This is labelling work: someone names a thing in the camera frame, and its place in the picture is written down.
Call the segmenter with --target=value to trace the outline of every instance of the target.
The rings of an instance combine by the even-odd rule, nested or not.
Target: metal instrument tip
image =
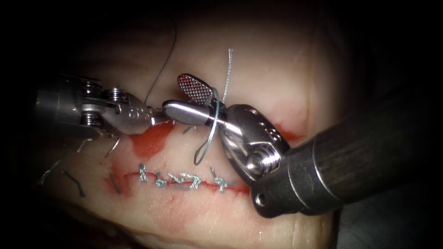
[[[162,105],[165,115],[186,125],[211,125],[211,110],[189,102],[168,100]]]

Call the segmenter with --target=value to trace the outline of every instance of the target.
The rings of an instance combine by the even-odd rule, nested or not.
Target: skin
[[[226,106],[254,106],[284,134],[296,135],[288,141],[291,147],[337,122],[349,112],[348,106],[359,104],[360,92],[355,90],[359,83],[350,80],[346,41],[334,22],[315,8],[221,5],[178,12],[174,18],[177,41],[147,99],[149,106],[161,107],[169,99],[187,100],[176,83],[182,73],[204,80],[222,96],[229,48],[233,49],[233,63]],[[66,69],[101,79],[104,89],[119,85],[144,100],[173,38],[170,19],[159,14],[137,16],[91,38],[70,58]],[[110,237],[116,230],[124,231],[147,247],[331,247],[332,213],[260,217],[248,193],[241,191],[244,185],[229,164],[219,137],[215,136],[202,163],[194,166],[195,150],[207,139],[210,127],[183,135],[186,128],[173,126],[161,149],[151,156],[138,153],[140,145],[130,136],[122,136],[107,158],[115,138],[87,142],[80,153],[76,149],[81,141],[67,141],[71,150],[40,190],[56,199],[58,208],[88,226],[99,227]],[[35,146],[32,158],[38,167],[30,174],[38,178],[65,148],[50,143]],[[152,174],[147,183],[140,181],[140,163]],[[220,193],[209,167],[238,184]],[[186,172],[210,186],[201,184],[188,191],[172,185],[158,188],[153,176],[158,171],[169,183],[168,172],[175,176]],[[69,172],[80,182],[86,197],[81,198],[75,183],[61,172]],[[121,194],[110,185],[110,172]]]

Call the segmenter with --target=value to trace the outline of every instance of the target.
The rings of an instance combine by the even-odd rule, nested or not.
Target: dark background
[[[46,206],[46,200],[30,192],[27,183],[17,176],[19,165],[15,159],[20,157],[20,137],[26,130],[27,122],[17,110],[26,108],[29,104],[27,101],[31,98],[27,94],[31,91],[27,87],[32,88],[36,80],[57,72],[61,62],[75,53],[97,29],[124,22],[141,12],[168,13],[197,7],[199,4],[198,1],[156,5],[149,3],[143,6],[23,4],[4,10],[8,12],[3,17],[4,58],[7,64],[4,85],[10,93],[7,100],[14,103],[13,108],[7,108],[5,115],[9,125],[6,138],[12,146],[6,150],[9,155],[6,157],[8,175],[4,177],[4,244],[13,247],[89,248],[90,241],[104,236],[101,232],[86,229],[58,213],[56,209]],[[386,1],[332,1],[325,5],[350,36],[371,38],[370,49],[373,51],[369,52],[375,63],[371,68],[374,81],[371,94],[382,95],[404,79],[422,84],[432,91],[437,82],[425,80],[430,74],[429,65],[432,64],[428,55],[432,54],[433,49],[437,50],[431,45],[431,34],[436,31],[431,29],[432,22],[427,18],[431,15],[432,6]],[[431,178],[375,196],[345,210],[342,219],[346,215],[348,218],[358,216],[359,213],[373,213],[372,217],[376,218],[360,221],[355,218],[351,225],[349,222],[347,225],[342,224],[343,232],[348,233],[340,235],[342,240],[339,237],[339,248],[420,248],[432,245],[430,239],[435,231],[433,226],[439,222],[430,222],[430,218],[431,215],[439,216],[439,213],[435,213],[431,207],[438,206],[439,201],[430,204],[430,182]],[[380,203],[376,207],[378,211],[367,208],[374,203]],[[413,219],[410,222],[397,222],[407,221],[411,217]],[[354,241],[352,232],[368,237],[378,236],[380,239],[376,239],[377,243],[372,245],[371,241],[350,244],[349,241]],[[123,234],[118,236],[115,243],[131,244]]]

